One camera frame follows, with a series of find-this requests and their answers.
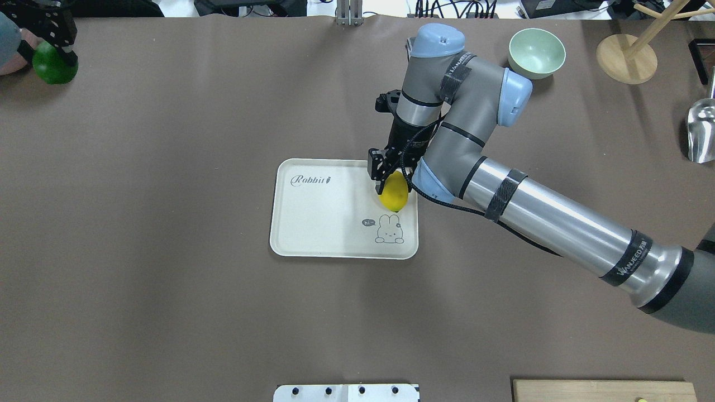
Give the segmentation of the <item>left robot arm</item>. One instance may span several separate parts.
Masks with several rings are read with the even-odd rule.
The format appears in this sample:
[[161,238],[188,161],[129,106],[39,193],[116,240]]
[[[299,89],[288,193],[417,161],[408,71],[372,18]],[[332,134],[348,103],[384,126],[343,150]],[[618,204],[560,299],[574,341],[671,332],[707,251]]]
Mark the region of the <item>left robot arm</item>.
[[34,52],[21,38],[21,30],[26,30],[56,48],[67,66],[77,66],[78,56],[73,50],[77,28],[70,10],[73,4],[73,1],[1,1],[2,64],[15,54],[32,61]]

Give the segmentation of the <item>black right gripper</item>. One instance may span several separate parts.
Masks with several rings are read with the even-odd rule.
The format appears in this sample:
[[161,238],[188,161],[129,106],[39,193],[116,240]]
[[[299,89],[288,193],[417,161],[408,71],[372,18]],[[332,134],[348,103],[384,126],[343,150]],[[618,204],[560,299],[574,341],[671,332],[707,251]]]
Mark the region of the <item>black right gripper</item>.
[[[387,145],[382,150],[368,150],[368,173],[375,181],[375,191],[382,194],[387,177],[398,170],[416,168],[427,150],[427,126],[410,125],[403,120],[393,120]],[[413,171],[403,171],[408,193],[413,191]]]

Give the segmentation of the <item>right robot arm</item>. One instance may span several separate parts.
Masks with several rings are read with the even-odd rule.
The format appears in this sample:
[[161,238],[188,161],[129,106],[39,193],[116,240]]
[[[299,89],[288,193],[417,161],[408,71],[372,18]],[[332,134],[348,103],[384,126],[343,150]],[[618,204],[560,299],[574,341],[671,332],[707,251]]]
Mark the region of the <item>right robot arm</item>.
[[713,230],[695,250],[659,245],[483,155],[494,129],[521,115],[533,84],[464,46],[464,34],[441,23],[423,25],[408,39],[401,89],[375,103],[393,115],[386,147],[369,150],[376,193],[398,171],[424,198],[448,208],[462,199],[468,213],[580,263],[651,317],[713,333]]

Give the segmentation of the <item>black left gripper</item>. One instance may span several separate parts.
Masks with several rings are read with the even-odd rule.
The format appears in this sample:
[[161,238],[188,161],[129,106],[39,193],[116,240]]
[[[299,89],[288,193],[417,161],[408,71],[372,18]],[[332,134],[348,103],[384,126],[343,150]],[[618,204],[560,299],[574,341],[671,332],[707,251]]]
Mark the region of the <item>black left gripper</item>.
[[59,52],[67,66],[77,66],[73,45],[77,28],[71,13],[74,1],[12,1],[11,21],[31,31]]

